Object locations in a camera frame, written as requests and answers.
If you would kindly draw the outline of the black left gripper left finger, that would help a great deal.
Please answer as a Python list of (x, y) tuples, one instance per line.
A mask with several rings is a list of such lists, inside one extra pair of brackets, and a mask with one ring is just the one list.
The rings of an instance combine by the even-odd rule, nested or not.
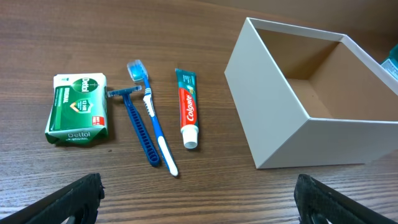
[(94, 224), (104, 187), (99, 173), (88, 174), (28, 207), (1, 219), (3, 224)]

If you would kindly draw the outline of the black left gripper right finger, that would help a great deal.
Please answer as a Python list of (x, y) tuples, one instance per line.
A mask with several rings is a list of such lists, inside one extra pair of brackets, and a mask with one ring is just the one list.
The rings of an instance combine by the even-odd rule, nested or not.
[(298, 176), (294, 199), (300, 224), (397, 224), (307, 174)]

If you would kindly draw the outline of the green Dettol soap bar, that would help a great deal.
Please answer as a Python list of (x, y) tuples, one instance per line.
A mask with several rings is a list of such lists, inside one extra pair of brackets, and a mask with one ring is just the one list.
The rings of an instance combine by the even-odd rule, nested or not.
[(90, 144), (108, 137), (106, 77), (103, 73), (58, 74), (45, 128), (50, 144)]

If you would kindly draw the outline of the blue mouthwash bottle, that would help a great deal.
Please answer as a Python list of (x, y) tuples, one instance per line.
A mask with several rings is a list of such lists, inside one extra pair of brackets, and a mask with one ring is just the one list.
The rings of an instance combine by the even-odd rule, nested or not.
[(385, 69), (392, 77), (398, 80), (398, 45), (394, 46), (389, 52), (389, 56), (381, 63), (381, 67)]

